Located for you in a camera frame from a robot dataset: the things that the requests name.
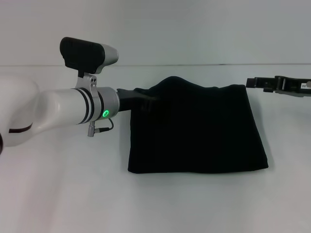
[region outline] metal clamp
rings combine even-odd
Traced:
[[[97,77],[95,75],[91,75],[88,73],[84,73],[83,78],[78,77],[78,81],[75,88],[85,88],[92,97],[94,103],[94,112],[93,116],[91,117],[90,124],[88,127],[87,135],[89,137],[93,137],[95,133],[95,120],[101,114],[102,103],[98,95],[97,91]]]

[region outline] label sticker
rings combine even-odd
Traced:
[[[311,87],[307,87],[306,83],[302,83],[300,89],[310,89],[311,90]]]

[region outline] white background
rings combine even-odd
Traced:
[[[118,66],[105,68],[98,86],[149,88],[171,75],[218,87],[255,76],[309,78],[311,65],[206,65],[310,63],[310,6],[302,0],[2,1],[0,73],[28,76],[41,90],[72,88],[77,73],[62,66],[59,42],[74,36],[120,52]],[[113,131],[94,138],[78,125],[5,148],[0,232],[309,233],[311,99],[247,91],[268,169],[129,173],[130,113],[123,112]]]

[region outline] black cloth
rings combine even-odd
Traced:
[[[131,112],[133,173],[226,173],[268,167],[244,85],[201,87],[169,77],[148,90],[161,99]]]

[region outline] green led ring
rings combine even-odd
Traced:
[[[108,114],[109,114],[109,111],[108,111],[108,110],[104,111],[104,113],[103,113],[103,117],[108,116]]]

